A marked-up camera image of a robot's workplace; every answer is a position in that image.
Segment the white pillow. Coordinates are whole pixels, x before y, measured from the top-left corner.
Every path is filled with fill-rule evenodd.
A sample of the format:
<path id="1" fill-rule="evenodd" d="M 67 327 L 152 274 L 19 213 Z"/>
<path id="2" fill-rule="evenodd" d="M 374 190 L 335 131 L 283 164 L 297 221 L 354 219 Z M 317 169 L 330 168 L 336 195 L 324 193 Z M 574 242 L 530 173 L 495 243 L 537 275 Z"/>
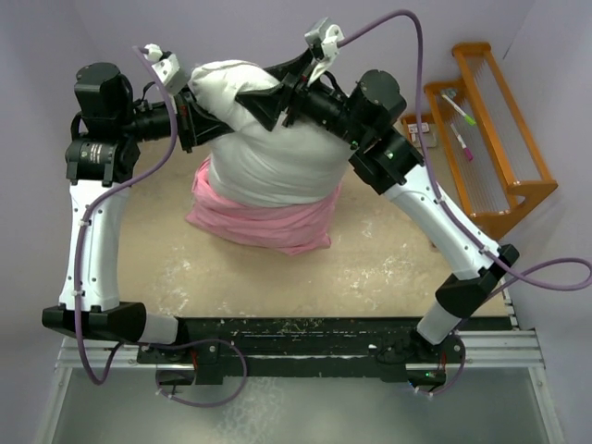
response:
<path id="1" fill-rule="evenodd" d="M 212 62 L 192 71 L 189 86 L 197 104 L 232 130 L 210 143 L 209 184 L 218 195 L 247 206 L 319 202 L 340 185 L 352 152 L 306 119 L 267 130 L 236 100 L 238 93 L 276 85 L 246 61 Z"/>

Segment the pink rose-patterned pillowcase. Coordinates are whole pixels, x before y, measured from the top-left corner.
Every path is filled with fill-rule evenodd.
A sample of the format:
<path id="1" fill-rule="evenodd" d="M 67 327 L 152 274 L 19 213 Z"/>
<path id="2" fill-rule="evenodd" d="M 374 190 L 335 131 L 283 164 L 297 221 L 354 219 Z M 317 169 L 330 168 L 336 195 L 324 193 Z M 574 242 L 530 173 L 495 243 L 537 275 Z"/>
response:
<path id="1" fill-rule="evenodd" d="M 317 203 L 249 207 L 216 193 L 209 180 L 213 171 L 212 162 L 207 159 L 195 172 L 191 188 L 193 207 L 186 215 L 191 225 L 227 241 L 287 255 L 331 246 L 328 231 L 341 187 Z"/>

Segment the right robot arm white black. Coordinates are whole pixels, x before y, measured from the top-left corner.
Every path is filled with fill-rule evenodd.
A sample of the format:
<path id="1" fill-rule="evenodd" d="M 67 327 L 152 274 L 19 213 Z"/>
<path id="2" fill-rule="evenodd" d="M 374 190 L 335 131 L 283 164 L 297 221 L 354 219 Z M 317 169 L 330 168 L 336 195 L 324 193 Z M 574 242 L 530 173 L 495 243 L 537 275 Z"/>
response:
<path id="1" fill-rule="evenodd" d="M 236 101 L 266 129 L 289 127 L 306 117 L 350 145 L 355 174 L 398 206 L 435 244 L 451 268 L 436 300 L 416 327 L 413 355 L 432 362 L 444 339 L 492 295 L 519 253 L 499 245 L 477 227 L 431 180 L 425 158 L 393 125 L 406 108 L 399 83 L 371 69 L 351 94 L 313 75 L 313 56 L 304 52 L 267 69 L 274 87 L 247 89 Z"/>

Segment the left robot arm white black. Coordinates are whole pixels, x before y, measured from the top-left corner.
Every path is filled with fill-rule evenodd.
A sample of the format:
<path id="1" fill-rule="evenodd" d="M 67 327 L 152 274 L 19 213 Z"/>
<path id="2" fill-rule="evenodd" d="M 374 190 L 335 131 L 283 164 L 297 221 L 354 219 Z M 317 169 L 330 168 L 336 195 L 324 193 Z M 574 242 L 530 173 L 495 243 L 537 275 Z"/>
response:
<path id="1" fill-rule="evenodd" d="M 123 302 L 117 280 L 121 222 L 130 188 L 139 181 L 134 166 L 139 142 L 168 139 L 190 150 L 214 120 L 192 122 L 195 106 L 188 74 L 173 58 L 151 62 L 164 100 L 136 101 L 127 77 L 111 63 L 94 63 L 77 73 L 74 93 L 80 112 L 70 127 L 66 177 L 72 208 L 68 270 L 57 305 L 43 309 L 42 324 L 65 336 L 124 343 L 158 343 L 171 363 L 187 358 L 191 345 L 174 316 L 151 314 L 141 302 Z"/>

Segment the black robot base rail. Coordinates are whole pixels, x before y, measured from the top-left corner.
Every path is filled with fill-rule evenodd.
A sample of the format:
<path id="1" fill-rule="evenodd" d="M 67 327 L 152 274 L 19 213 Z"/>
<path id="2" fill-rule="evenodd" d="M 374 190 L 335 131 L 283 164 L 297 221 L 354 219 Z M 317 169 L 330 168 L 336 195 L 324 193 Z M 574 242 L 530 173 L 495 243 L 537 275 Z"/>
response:
<path id="1" fill-rule="evenodd" d="M 462 332 L 432 346 L 416 317 L 182 318 L 174 350 L 143 345 L 141 364 L 187 365 L 197 383 L 226 376 L 376 378 L 441 385 L 468 349 Z"/>

